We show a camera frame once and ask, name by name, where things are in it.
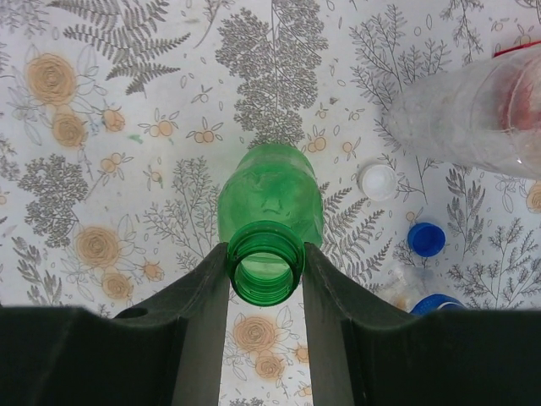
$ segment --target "white bottle cap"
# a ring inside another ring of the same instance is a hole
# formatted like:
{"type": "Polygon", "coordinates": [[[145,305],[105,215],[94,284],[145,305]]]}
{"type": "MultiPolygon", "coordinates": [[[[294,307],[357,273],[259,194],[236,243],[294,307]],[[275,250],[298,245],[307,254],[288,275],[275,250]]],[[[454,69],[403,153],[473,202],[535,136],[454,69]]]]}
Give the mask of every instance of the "white bottle cap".
{"type": "Polygon", "coordinates": [[[383,201],[396,193],[398,181],[392,167],[376,164],[368,165],[357,178],[357,185],[371,200],[383,201]]]}

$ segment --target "bottle neck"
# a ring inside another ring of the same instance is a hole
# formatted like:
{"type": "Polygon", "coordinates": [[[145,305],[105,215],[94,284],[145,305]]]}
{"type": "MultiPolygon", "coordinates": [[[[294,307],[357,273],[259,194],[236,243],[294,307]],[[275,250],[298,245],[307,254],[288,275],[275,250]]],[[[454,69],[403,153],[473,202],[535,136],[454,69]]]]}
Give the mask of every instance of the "bottle neck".
{"type": "Polygon", "coordinates": [[[279,222],[251,222],[227,248],[227,274],[237,295],[256,306],[278,305],[297,288],[304,270],[303,241],[279,222]]]}

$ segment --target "plastic bottle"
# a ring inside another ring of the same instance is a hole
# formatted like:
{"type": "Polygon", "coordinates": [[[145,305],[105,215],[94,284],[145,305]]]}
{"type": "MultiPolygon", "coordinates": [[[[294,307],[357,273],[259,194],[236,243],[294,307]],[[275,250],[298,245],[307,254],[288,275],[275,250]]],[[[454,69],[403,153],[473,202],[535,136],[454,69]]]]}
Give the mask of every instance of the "plastic bottle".
{"type": "Polygon", "coordinates": [[[425,315],[433,310],[465,309],[431,270],[399,265],[394,267],[393,276],[378,296],[398,309],[413,315],[425,315]]]}
{"type": "Polygon", "coordinates": [[[419,80],[387,122],[420,155],[541,178],[541,46],[419,80]]]}
{"type": "Polygon", "coordinates": [[[272,306],[298,286],[304,242],[321,246],[323,204],[314,170],[288,145],[250,150],[218,200],[220,241],[229,242],[227,271],[247,302],[272,306]]]}

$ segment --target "green bottle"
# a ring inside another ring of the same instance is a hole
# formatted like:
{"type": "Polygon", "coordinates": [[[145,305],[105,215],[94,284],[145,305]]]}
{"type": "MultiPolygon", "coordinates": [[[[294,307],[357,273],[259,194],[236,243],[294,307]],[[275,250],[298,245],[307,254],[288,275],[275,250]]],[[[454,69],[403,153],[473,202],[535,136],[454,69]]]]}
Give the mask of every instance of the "green bottle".
{"type": "Polygon", "coordinates": [[[304,269],[304,242],[321,246],[323,205],[314,169],[288,145],[250,150],[218,200],[218,233],[228,242],[227,272],[252,305],[286,300],[304,269]]]}

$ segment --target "blue bottle cap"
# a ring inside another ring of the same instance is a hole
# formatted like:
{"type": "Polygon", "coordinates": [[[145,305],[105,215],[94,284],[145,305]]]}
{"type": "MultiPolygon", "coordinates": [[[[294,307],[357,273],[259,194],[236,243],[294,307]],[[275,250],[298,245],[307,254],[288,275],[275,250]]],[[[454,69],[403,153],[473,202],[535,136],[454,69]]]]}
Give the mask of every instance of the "blue bottle cap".
{"type": "Polygon", "coordinates": [[[445,233],[434,224],[421,222],[409,230],[407,243],[419,256],[434,256],[445,246],[445,233]]]}

